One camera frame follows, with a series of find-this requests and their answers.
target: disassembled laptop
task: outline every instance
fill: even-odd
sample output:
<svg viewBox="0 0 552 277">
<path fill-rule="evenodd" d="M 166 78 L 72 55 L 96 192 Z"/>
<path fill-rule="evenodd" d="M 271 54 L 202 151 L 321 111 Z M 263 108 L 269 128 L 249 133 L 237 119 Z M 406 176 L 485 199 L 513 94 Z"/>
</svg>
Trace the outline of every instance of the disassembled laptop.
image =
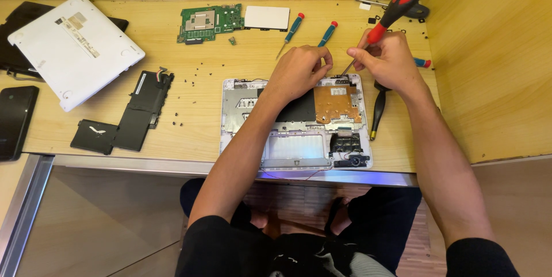
<svg viewBox="0 0 552 277">
<path fill-rule="evenodd" d="M 266 80 L 223 82 L 220 153 L 251 113 Z M 265 170 L 372 167 L 358 74 L 324 78 L 276 118 L 260 167 Z"/>
</svg>

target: laptop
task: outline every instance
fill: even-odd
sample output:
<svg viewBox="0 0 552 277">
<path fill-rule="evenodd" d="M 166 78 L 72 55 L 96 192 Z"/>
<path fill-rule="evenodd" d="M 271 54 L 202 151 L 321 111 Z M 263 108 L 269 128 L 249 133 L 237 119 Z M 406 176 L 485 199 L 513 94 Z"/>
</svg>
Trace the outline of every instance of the laptop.
<svg viewBox="0 0 552 277">
<path fill-rule="evenodd" d="M 67 0 L 8 36 L 69 112 L 145 56 L 89 0 Z"/>
<path fill-rule="evenodd" d="M 255 106 L 268 81 L 223 82 L 220 153 Z M 372 167 L 364 95 L 358 74 L 324 78 L 278 115 L 262 170 L 367 170 Z"/>
</svg>

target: small circuit board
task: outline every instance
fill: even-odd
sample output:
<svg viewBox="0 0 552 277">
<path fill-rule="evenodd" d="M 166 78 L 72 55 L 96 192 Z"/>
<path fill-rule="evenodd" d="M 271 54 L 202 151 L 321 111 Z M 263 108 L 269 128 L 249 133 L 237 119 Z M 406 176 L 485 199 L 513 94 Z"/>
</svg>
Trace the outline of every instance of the small circuit board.
<svg viewBox="0 0 552 277">
<path fill-rule="evenodd" d="M 241 3 L 183 9 L 182 25 L 177 43 L 202 44 L 214 41 L 217 33 L 232 33 L 244 29 Z"/>
</svg>

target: red screwdriver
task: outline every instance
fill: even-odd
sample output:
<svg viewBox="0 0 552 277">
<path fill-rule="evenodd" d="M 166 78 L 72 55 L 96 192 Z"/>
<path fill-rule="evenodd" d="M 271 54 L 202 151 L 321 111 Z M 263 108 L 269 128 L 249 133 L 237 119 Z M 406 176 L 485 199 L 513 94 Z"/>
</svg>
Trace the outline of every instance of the red screwdriver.
<svg viewBox="0 0 552 277">
<path fill-rule="evenodd" d="M 383 13 L 382 19 L 380 19 L 374 29 L 368 33 L 368 38 L 366 39 L 366 44 L 364 44 L 363 48 L 366 49 L 370 44 L 380 41 L 385 31 L 393 24 L 393 22 L 396 22 L 397 19 L 401 18 L 410 10 L 410 8 L 416 5 L 418 1 L 419 0 L 391 0 L 387 10 Z M 353 60 L 347 69 L 343 71 L 341 76 L 345 75 L 356 61 L 356 59 Z"/>
</svg>

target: black smartphone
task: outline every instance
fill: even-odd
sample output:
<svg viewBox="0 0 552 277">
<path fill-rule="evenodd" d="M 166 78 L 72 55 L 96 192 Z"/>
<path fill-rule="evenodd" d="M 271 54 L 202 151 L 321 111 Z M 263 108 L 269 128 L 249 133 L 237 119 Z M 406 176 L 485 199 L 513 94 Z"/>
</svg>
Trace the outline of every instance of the black smartphone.
<svg viewBox="0 0 552 277">
<path fill-rule="evenodd" d="M 36 86 L 22 86 L 0 92 L 0 161 L 19 159 L 38 90 Z"/>
</svg>

